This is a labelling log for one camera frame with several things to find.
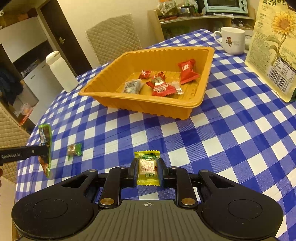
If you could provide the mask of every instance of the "white bottle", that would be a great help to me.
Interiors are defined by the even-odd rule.
[[[46,57],[46,63],[66,92],[70,92],[77,87],[78,81],[59,51],[50,53]]]

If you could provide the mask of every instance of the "tray rim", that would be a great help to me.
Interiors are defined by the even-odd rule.
[[[119,61],[120,58],[123,56],[126,56],[131,53],[137,53],[137,52],[147,52],[147,51],[162,51],[162,50],[174,50],[174,49],[206,49],[209,51],[209,54],[207,56],[206,64],[204,67],[204,74],[200,78],[199,82],[199,88],[202,89],[203,95],[202,96],[197,96],[194,97],[191,100],[178,100],[178,99],[171,99],[171,98],[164,98],[164,97],[159,97],[159,96],[147,96],[145,95],[145,98],[142,97],[142,95],[138,94],[126,94],[123,95],[122,93],[114,93],[114,92],[88,92],[85,91],[88,86],[95,81],[96,78],[99,78],[99,76],[104,72],[107,71],[108,68],[111,68],[113,65],[116,64],[117,61]],[[151,49],[144,49],[144,50],[137,50],[137,51],[131,51],[131,52],[126,52],[119,56],[116,60],[114,60],[112,63],[110,63],[106,68],[104,68],[99,74],[97,74],[91,81],[89,81],[80,91],[79,95],[81,96],[91,96],[91,97],[103,97],[103,98],[114,98],[114,99],[128,99],[128,100],[135,100],[135,101],[144,101],[144,102],[152,102],[155,104],[165,104],[165,105],[170,105],[170,106],[177,106],[177,107],[183,107],[183,108],[194,108],[199,105],[201,105],[204,95],[205,95],[205,90],[207,87],[208,83],[208,78],[210,75],[211,67],[212,67],[212,62],[213,62],[213,57],[214,57],[214,48],[213,47],[162,47],[162,48],[151,48]]]

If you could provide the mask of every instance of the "sunflower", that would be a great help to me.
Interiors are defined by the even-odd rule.
[[[296,29],[295,15],[289,12],[277,12],[271,20],[272,31],[275,34],[288,35]]]

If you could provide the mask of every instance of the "dark brown door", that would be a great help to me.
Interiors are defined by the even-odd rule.
[[[75,73],[80,75],[89,71],[91,65],[75,38],[57,0],[50,0],[40,10]]]

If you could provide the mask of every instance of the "tablecloth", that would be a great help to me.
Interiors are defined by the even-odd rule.
[[[88,169],[108,172],[129,166],[134,151],[159,150],[167,166],[191,173],[208,169],[275,199],[284,211],[277,237],[296,238],[296,104],[284,103],[244,64],[201,29],[152,46],[212,46],[215,49],[203,103],[190,118],[106,108],[78,92],[106,65],[78,77],[78,87],[63,91],[38,124],[52,127],[52,171],[47,179],[37,157],[18,164],[16,200]],[[37,127],[28,145],[40,142]],[[67,160],[69,144],[83,143],[83,155]],[[170,199],[174,190],[127,188],[122,198]]]

